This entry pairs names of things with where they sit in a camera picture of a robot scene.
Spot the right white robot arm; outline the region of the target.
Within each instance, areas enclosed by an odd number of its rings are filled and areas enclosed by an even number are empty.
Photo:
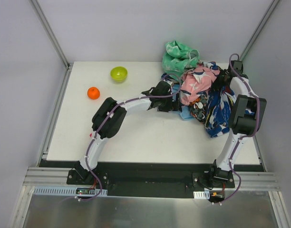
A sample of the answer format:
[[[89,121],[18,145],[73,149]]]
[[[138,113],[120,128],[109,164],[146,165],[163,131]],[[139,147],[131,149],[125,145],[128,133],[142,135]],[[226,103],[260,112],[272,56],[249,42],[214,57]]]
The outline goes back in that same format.
[[[229,61],[230,88],[236,95],[228,125],[229,136],[221,154],[214,160],[209,170],[209,189],[222,188],[233,180],[234,162],[243,144],[259,130],[267,101],[258,97],[243,73],[243,63]]]

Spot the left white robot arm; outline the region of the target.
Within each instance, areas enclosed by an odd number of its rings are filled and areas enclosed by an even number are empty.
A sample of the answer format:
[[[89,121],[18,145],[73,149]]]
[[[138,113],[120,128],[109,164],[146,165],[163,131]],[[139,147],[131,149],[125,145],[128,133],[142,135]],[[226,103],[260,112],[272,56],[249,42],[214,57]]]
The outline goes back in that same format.
[[[162,108],[170,111],[173,97],[180,89],[173,90],[172,83],[161,80],[155,87],[141,92],[137,97],[117,101],[108,97],[92,118],[91,141],[85,155],[75,164],[76,174],[82,180],[94,175],[98,159],[108,139],[120,130],[124,118],[139,111]]]

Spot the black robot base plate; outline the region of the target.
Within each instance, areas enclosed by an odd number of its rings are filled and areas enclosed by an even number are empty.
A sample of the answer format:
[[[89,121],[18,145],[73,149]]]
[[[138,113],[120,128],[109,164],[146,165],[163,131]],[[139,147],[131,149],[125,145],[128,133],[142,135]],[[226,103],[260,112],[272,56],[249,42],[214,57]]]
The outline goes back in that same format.
[[[68,172],[67,184],[93,185],[109,196],[180,198],[213,188],[235,187],[231,172],[216,172],[210,164],[99,162],[88,171],[76,163]]]

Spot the pink navy patterned cloth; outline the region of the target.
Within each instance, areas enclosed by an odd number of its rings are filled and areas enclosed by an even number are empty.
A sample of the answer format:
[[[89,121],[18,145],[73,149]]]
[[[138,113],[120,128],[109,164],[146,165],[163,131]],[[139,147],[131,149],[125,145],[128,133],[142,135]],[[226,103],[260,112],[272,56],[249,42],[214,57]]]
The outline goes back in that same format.
[[[220,70],[207,67],[196,67],[182,75],[183,83],[180,89],[180,98],[183,105],[195,101],[204,91],[207,91],[217,79]]]

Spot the blue white red patterned cloth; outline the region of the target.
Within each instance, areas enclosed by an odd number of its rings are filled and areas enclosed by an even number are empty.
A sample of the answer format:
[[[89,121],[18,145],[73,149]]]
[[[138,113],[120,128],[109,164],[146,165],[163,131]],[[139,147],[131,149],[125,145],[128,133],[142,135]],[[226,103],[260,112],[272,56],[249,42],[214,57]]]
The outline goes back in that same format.
[[[196,67],[207,67],[212,70],[222,70],[214,61],[202,61],[199,62]],[[181,89],[181,85],[183,83],[182,75],[177,77],[176,75],[167,74],[164,72],[162,79],[164,81],[173,81],[173,85],[179,85],[179,89]],[[228,121],[232,107],[236,101],[234,91],[229,86],[223,86],[220,90],[213,90],[212,84],[211,87],[202,94],[209,95],[207,104],[207,119],[205,124],[203,124],[206,133],[211,138],[216,138],[228,133],[230,130]]]

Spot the light blue cloth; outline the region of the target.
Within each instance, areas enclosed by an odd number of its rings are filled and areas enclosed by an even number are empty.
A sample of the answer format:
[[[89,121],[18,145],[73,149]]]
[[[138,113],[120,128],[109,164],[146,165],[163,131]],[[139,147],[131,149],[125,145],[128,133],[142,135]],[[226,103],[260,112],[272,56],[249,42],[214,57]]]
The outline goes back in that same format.
[[[177,92],[179,89],[179,85],[173,85],[172,87],[172,93]],[[179,98],[177,99],[176,97],[179,96],[179,94],[174,95],[173,96],[173,102],[179,100]],[[179,107],[176,108],[176,110],[171,110],[171,113],[174,114],[179,114],[179,116],[184,120],[184,121],[190,121],[192,119],[195,119],[195,117],[193,117],[189,111],[188,106],[182,106],[182,104],[179,104]]]

